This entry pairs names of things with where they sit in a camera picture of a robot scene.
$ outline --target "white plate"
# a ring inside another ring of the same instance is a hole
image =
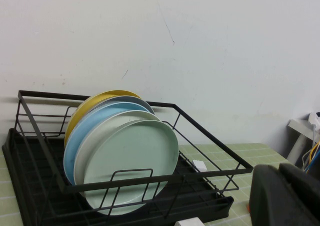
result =
[[[172,129],[155,120],[140,120],[124,124],[107,140],[103,141],[91,154],[84,174],[84,183],[110,181],[118,170],[153,169],[152,176],[168,175],[174,172],[179,154],[178,140]],[[150,171],[120,172],[113,181],[149,177]],[[144,200],[152,199],[158,183],[151,183]],[[157,194],[166,182],[160,184]],[[115,205],[140,202],[146,184],[122,187]],[[111,206],[117,188],[110,188],[102,207]],[[92,208],[98,208],[106,189],[84,192]],[[111,215],[132,212],[143,204],[114,208]],[[99,211],[108,214],[109,209]]]
[[[152,107],[146,101],[142,100],[139,97],[134,97],[134,96],[117,96],[117,97],[111,97],[111,98],[104,99],[103,101],[97,103],[94,107],[92,107],[89,110],[89,112],[94,110],[95,108],[103,106],[104,104],[112,103],[114,101],[116,101],[116,102],[133,102],[133,103],[137,103],[137,104],[147,108],[148,111],[150,111],[152,114],[155,113],[154,110],[152,109]]]
[[[119,126],[127,122],[143,119],[160,121],[150,112],[132,110],[116,114],[95,126],[86,135],[76,153],[73,169],[75,184],[83,184],[88,158],[102,140],[106,140],[108,135],[110,136]]]

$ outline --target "yellow wire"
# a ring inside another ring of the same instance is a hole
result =
[[[320,141],[311,149],[310,154],[309,154],[309,163],[312,161],[312,153],[317,148],[319,143],[320,143]]]

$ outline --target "blue plate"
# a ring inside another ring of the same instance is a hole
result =
[[[116,102],[112,104],[102,105],[101,107],[94,109],[78,122],[76,127],[72,130],[70,137],[68,138],[63,156],[64,172],[67,179],[72,185],[75,185],[74,165],[76,154],[82,140],[86,137],[87,133],[90,132],[91,129],[98,123],[106,120],[107,118],[117,113],[130,110],[141,110],[148,112],[145,107],[137,103]]]

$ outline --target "black object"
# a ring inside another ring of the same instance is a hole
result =
[[[252,225],[316,226],[320,183],[291,164],[257,165],[250,193]]]
[[[165,123],[189,142],[208,162],[212,163],[217,171],[199,172],[183,153],[179,152],[178,163],[173,175],[70,185],[63,170],[63,127],[66,118],[70,117],[68,111],[73,106],[68,106],[65,115],[32,114],[25,97],[39,97],[42,100],[43,98],[50,98],[80,101],[88,98],[87,96],[19,91],[15,126],[10,129],[2,150],[14,185],[24,225],[171,225],[177,220],[196,216],[204,222],[212,221],[227,217],[229,214],[233,198],[224,196],[224,192],[239,189],[232,179],[233,176],[249,173],[253,169],[251,165],[212,136],[177,105],[149,102],[151,106],[173,108],[178,112],[173,125],[168,122]],[[180,116],[183,116],[197,130],[234,158],[238,162],[236,168],[233,170],[220,169],[181,134],[176,128]],[[34,131],[23,131],[20,117],[28,117]],[[62,118],[60,131],[40,131],[35,117]],[[224,188],[219,189],[214,185],[214,182],[208,180],[208,177],[214,176],[226,176],[228,178]],[[112,204],[109,207],[92,209],[79,194],[81,191],[96,189],[106,189],[107,193],[109,188],[115,187],[119,190],[124,186],[138,184],[146,185],[146,191],[148,184],[157,183],[159,186],[161,182],[165,181],[168,183],[156,197],[148,200],[142,199],[141,202],[137,203]],[[144,204],[144,206],[134,212],[120,216],[98,213],[99,210],[110,209],[109,212],[111,212],[113,208],[133,204]]]

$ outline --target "mint green plate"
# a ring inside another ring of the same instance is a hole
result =
[[[174,172],[179,154],[178,140],[172,129],[155,120],[128,122],[107,137],[92,152],[84,173],[84,183],[110,181],[118,170],[152,168],[153,176],[168,175]],[[117,173],[114,180],[149,177],[150,171]],[[144,200],[152,199],[158,183],[148,186]],[[160,184],[157,194],[166,182]],[[120,188],[115,205],[141,202],[146,184]],[[117,188],[110,188],[102,207],[111,206]],[[105,189],[86,191],[85,198],[92,208],[98,208],[105,194]],[[132,212],[144,204],[114,208],[111,215]],[[109,209],[99,211],[108,214]]]

